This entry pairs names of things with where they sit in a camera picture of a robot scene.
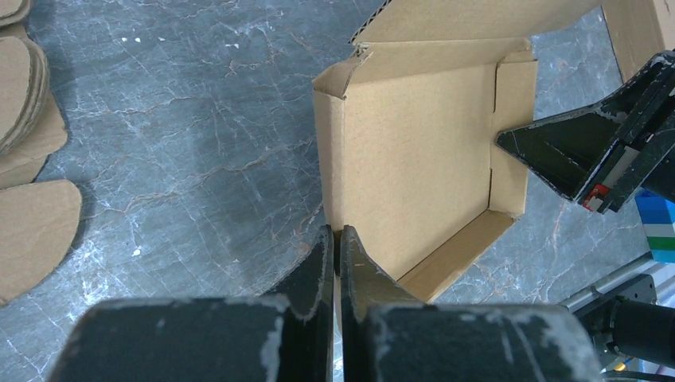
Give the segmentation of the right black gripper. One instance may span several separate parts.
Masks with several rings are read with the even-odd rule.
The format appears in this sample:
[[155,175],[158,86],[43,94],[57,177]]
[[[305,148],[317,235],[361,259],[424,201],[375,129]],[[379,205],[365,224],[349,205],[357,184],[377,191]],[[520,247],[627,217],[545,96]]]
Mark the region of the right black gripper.
[[617,212],[640,189],[673,202],[674,52],[604,99],[502,131],[495,144],[591,212]]

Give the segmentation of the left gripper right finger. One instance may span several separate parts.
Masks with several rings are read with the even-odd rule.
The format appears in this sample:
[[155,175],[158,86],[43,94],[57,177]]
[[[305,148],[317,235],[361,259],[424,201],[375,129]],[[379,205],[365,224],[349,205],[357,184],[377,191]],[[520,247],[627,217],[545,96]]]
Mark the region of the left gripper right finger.
[[430,304],[339,238],[343,376],[347,381],[599,381],[580,322],[559,305]]

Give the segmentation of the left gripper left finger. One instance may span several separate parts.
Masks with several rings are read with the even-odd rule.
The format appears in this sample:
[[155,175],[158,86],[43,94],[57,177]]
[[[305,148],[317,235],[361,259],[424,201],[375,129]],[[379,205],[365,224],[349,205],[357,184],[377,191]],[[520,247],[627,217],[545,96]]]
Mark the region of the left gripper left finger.
[[51,381],[329,381],[334,234],[259,296],[126,298],[79,320]]

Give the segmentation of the cardboard box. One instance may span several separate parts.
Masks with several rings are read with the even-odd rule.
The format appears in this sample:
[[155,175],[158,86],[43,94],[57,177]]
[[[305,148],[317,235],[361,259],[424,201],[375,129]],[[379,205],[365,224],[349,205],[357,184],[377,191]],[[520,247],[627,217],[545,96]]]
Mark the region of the cardboard box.
[[578,20],[607,35],[599,1],[383,2],[313,82],[327,222],[427,301],[557,302],[640,256],[633,205],[592,214],[494,145],[618,85],[530,41]]

